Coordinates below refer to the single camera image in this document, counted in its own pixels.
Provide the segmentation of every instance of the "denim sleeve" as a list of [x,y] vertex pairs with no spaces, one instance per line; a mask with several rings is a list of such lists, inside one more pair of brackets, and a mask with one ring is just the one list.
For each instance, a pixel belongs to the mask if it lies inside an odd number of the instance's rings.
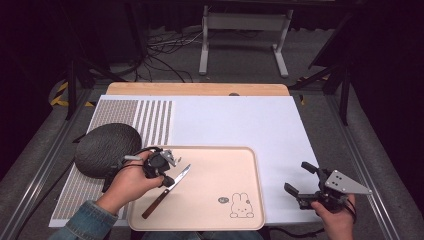
[[65,227],[55,232],[49,239],[102,240],[117,220],[117,216],[110,214],[89,200],[81,205]]

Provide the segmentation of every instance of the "kitchen knife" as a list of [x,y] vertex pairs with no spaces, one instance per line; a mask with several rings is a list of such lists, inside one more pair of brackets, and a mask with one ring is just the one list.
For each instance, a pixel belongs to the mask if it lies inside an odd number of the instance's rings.
[[175,178],[175,183],[172,186],[165,189],[165,191],[163,191],[162,194],[158,198],[156,198],[156,200],[150,205],[150,207],[147,208],[143,214],[141,214],[141,216],[144,219],[147,219],[150,216],[150,214],[156,209],[159,203],[161,203],[162,200],[168,195],[168,193],[181,181],[181,179],[184,178],[184,176],[190,170],[190,167],[191,167],[191,164],[189,164],[186,168],[184,168],[184,170],[180,173],[180,175],[178,175],[178,177]]

